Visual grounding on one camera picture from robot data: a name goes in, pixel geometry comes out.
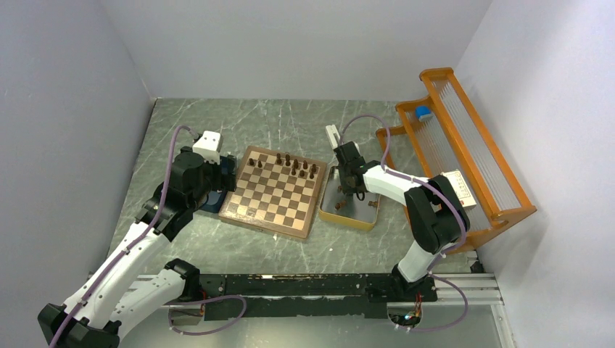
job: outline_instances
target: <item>chessboard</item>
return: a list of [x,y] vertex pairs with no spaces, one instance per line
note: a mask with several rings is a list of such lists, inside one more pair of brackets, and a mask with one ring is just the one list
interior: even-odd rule
[[220,219],[307,238],[325,176],[325,162],[249,146]]

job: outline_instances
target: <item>white backdrop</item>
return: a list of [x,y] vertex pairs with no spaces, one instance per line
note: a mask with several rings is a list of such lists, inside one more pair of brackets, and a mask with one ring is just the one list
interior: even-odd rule
[[495,0],[455,71],[538,206],[479,250],[519,348],[615,347],[614,13]]
[[0,347],[102,263],[152,104],[98,1],[0,1]]
[[406,100],[491,0],[102,0],[153,96]]

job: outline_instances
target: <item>table surface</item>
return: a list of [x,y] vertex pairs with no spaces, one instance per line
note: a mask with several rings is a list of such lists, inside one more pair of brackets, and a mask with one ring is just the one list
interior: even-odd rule
[[[126,234],[141,205],[162,182],[173,129],[188,125],[198,131],[222,134],[223,153],[241,160],[249,145],[335,165],[325,126],[338,129],[360,114],[379,115],[389,126],[400,123],[394,102],[321,101],[279,99],[158,99],[136,161],[131,184],[120,213],[112,251]],[[363,118],[348,129],[347,140],[356,141],[367,161],[380,160],[375,136],[377,120]],[[179,136],[176,151],[191,145],[187,133]],[[398,170],[423,175],[405,136],[392,139],[391,151]],[[389,272],[412,244],[413,237],[402,207],[382,198],[378,220],[371,231],[359,231],[314,217],[304,241],[280,234],[223,223],[217,215],[197,212],[171,246],[147,264],[143,274],[155,274],[176,257],[197,266],[202,273],[356,273]],[[444,259],[436,273],[469,272],[465,254]]]

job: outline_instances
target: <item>wooden rack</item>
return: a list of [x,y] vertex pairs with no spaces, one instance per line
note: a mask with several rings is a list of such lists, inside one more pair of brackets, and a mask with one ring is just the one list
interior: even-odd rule
[[[427,177],[461,170],[477,204],[466,210],[471,228],[466,243],[454,252],[474,250],[530,216],[536,207],[495,145],[453,69],[428,69],[420,79],[427,96],[397,104],[402,124],[390,128],[391,136],[408,135]],[[435,117],[418,121],[414,110],[419,106],[428,107]],[[376,135],[384,151],[387,132],[381,128]],[[390,154],[387,164],[395,169]]]

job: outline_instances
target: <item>chess piece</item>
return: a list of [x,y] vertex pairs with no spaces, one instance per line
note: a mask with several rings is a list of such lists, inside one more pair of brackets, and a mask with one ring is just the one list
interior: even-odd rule
[[339,203],[335,204],[335,210],[340,210],[341,208],[343,208],[346,205],[346,201],[341,201]]

